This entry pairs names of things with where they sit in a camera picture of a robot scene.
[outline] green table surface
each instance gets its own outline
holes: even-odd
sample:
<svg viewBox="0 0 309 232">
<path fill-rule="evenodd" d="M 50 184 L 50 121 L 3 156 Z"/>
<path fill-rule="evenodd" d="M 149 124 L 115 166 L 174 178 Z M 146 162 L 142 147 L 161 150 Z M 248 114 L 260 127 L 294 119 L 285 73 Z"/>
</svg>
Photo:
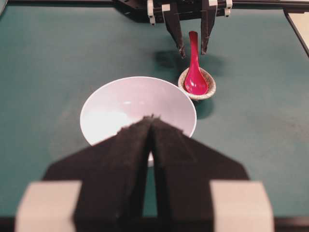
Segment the green table surface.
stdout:
<svg viewBox="0 0 309 232">
<path fill-rule="evenodd" d="M 181 22 L 188 32 L 200 21 Z M 9 5 L 0 17 L 0 217 L 13 216 L 30 181 L 88 143 L 87 97 L 123 77 L 177 83 L 189 66 L 165 25 L 114 8 Z M 196 104 L 193 138 L 263 181 L 276 216 L 309 215 L 309 59 L 280 10 L 232 10 L 216 19 L 200 66 L 215 95 Z M 156 215 L 153 169 L 146 216 Z"/>
</svg>

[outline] bowl rim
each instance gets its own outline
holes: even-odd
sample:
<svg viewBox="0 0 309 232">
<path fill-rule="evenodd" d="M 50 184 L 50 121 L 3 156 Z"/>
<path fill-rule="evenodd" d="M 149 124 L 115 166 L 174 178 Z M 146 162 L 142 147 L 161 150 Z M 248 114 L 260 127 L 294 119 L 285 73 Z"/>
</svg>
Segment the bowl rim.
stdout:
<svg viewBox="0 0 309 232">
<path fill-rule="evenodd" d="M 86 139 L 85 133 L 84 133 L 84 131 L 83 131 L 83 127 L 82 127 L 82 115 L 84 114 L 85 106 L 86 106 L 87 103 L 90 101 L 91 96 L 94 95 L 94 94 L 96 94 L 96 92 L 100 91 L 100 90 L 103 89 L 103 88 L 106 88 L 106 87 L 109 86 L 109 85 L 115 84 L 116 82 L 120 82 L 120 81 L 127 80 L 127 79 L 152 79 L 152 80 L 156 80 L 156 81 L 159 81 L 159 82 L 166 83 L 166 84 L 168 84 L 168 85 L 170 85 L 170 86 L 173 86 L 174 88 L 178 89 L 182 94 L 184 94 L 184 96 L 185 96 L 185 97 L 188 99 L 188 101 L 191 103 L 191 106 L 192 106 L 192 109 L 193 109 L 193 112 L 194 112 L 194 125 L 193 125 L 192 130 L 191 130 L 191 132 L 190 132 L 190 134 L 189 134 L 189 138 L 192 137 L 192 135 L 193 135 L 193 133 L 194 133 L 194 131 L 195 131 L 195 129 L 196 129 L 196 126 L 197 126 L 197 111 L 196 111 L 196 109 L 195 109 L 195 106 L 194 106 L 193 102 L 191 101 L 191 99 L 189 98 L 189 96 L 188 96 L 186 93 L 184 93 L 184 92 L 183 92 L 181 89 L 179 89 L 176 85 L 174 85 L 174 84 L 172 84 L 171 82 L 166 81 L 166 80 L 162 80 L 162 79 L 155 78 L 155 77 L 149 77 L 149 76 L 129 76 L 129 77 L 124 77 L 124 78 L 120 78 L 120 79 L 117 79 L 117 80 L 113 80 L 113 81 L 111 81 L 111 82 L 108 82 L 108 83 L 102 85 L 102 86 L 99 87 L 97 90 L 95 90 L 93 93 L 91 93 L 91 94 L 89 95 L 89 97 L 87 98 L 87 100 L 84 102 L 84 104 L 83 104 L 83 106 L 82 106 L 82 110 L 81 110 L 81 112 L 80 112 L 79 124 L 80 124 L 80 129 L 81 129 L 81 131 L 82 131 L 82 134 L 83 134 L 85 140 L 86 140 L 91 146 L 94 146 L 94 145 L 96 145 L 97 143 L 91 144 L 91 143 Z"/>
</svg>

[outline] speckled ceramic bowl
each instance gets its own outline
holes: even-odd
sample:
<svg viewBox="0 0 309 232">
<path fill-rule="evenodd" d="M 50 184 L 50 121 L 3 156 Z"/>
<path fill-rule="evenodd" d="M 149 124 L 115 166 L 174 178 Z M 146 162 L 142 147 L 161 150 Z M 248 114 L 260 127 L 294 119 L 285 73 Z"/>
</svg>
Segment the speckled ceramic bowl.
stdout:
<svg viewBox="0 0 309 232">
<path fill-rule="evenodd" d="M 199 68 L 201 73 L 203 74 L 207 84 L 208 84 L 208 91 L 206 94 L 202 94 L 202 95 L 195 95 L 192 93 L 187 92 L 184 89 L 184 80 L 188 74 L 189 68 L 187 68 L 186 70 L 183 71 L 183 73 L 180 75 L 179 79 L 178 79 L 178 87 L 192 100 L 195 101 L 199 101 L 199 100 L 204 100 L 207 98 L 210 98 L 214 95 L 214 93 L 216 92 L 216 82 L 214 81 L 213 77 L 206 72 L 204 69 L 202 69 L 201 67 Z"/>
</svg>

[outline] red spoon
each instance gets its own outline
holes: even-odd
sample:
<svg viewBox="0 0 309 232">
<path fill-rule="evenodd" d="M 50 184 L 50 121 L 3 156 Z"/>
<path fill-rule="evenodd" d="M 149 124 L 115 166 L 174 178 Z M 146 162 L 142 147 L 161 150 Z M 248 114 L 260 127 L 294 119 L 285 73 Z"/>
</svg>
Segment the red spoon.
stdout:
<svg viewBox="0 0 309 232">
<path fill-rule="evenodd" d="M 202 95 L 207 93 L 208 84 L 199 70 L 197 54 L 197 32 L 189 32 L 191 44 L 191 62 L 189 72 L 184 81 L 185 89 L 192 94 Z"/>
</svg>

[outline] white clamp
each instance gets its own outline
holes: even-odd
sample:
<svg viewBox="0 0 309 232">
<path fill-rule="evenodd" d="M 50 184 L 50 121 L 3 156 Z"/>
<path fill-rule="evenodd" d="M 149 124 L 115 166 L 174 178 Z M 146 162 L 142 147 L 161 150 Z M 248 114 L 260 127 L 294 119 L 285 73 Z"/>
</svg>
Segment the white clamp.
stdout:
<svg viewBox="0 0 309 232">
<path fill-rule="evenodd" d="M 225 17 L 229 17 L 229 15 L 231 14 L 232 6 L 233 6 L 233 0 L 226 0 L 226 8 L 224 9 Z"/>
<path fill-rule="evenodd" d="M 154 1 L 153 0 L 147 0 L 147 14 L 149 17 L 150 24 L 152 26 L 155 25 L 155 15 L 154 15 Z"/>
<path fill-rule="evenodd" d="M 218 6 L 218 0 L 209 0 L 209 6 Z"/>
</svg>

